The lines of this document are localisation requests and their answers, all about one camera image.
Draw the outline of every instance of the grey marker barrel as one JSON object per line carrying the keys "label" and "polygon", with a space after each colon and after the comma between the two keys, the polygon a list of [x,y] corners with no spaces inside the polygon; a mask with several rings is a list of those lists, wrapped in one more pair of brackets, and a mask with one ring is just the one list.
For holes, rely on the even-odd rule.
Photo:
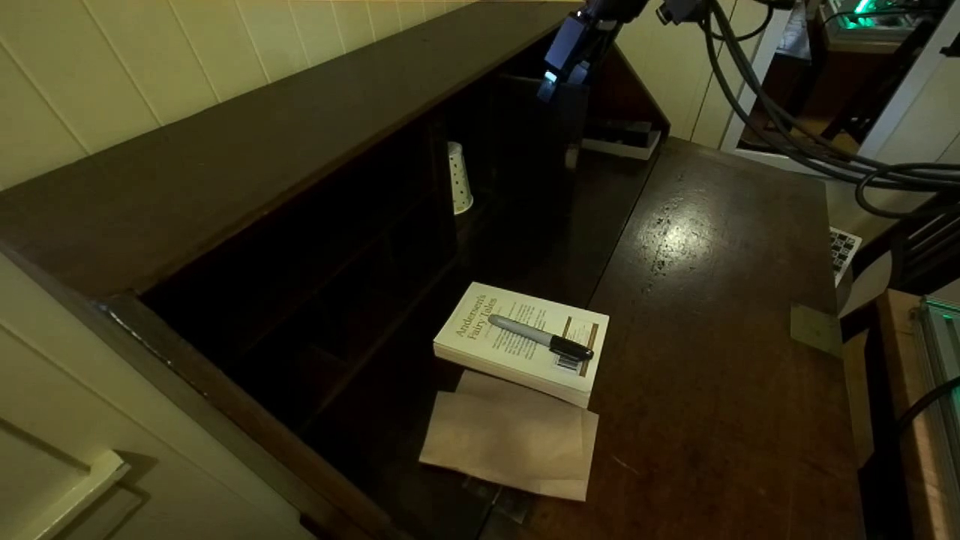
{"label": "grey marker barrel", "polygon": [[506,317],[501,317],[500,315],[490,315],[487,318],[490,320],[490,324],[494,325],[495,327],[533,339],[537,343],[540,343],[546,347],[550,346],[550,340],[553,339],[552,333],[535,329],[534,327],[527,326],[523,323],[518,323],[517,321],[508,319]]}

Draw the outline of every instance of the pen holder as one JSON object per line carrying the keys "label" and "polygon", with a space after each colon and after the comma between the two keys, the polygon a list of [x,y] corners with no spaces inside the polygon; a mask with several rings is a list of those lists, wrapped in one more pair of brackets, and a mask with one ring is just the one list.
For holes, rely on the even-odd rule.
{"label": "pen holder", "polygon": [[467,179],[464,147],[459,142],[447,142],[446,154],[450,164],[450,189],[453,191],[453,214],[462,214],[473,206],[473,194]]}

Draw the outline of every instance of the white paneled wall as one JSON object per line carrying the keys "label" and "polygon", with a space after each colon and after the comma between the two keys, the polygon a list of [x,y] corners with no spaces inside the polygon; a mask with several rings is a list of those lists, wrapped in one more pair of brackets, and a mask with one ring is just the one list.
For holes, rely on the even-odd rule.
{"label": "white paneled wall", "polygon": [[0,0],[0,189],[467,3]]}

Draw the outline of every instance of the barcode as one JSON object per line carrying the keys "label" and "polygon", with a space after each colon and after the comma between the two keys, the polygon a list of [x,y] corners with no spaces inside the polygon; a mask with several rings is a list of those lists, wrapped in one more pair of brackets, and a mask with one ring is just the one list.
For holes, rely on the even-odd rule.
{"label": "barcode", "polygon": [[557,365],[573,373],[580,371],[580,362],[564,358],[563,356],[557,356]]}

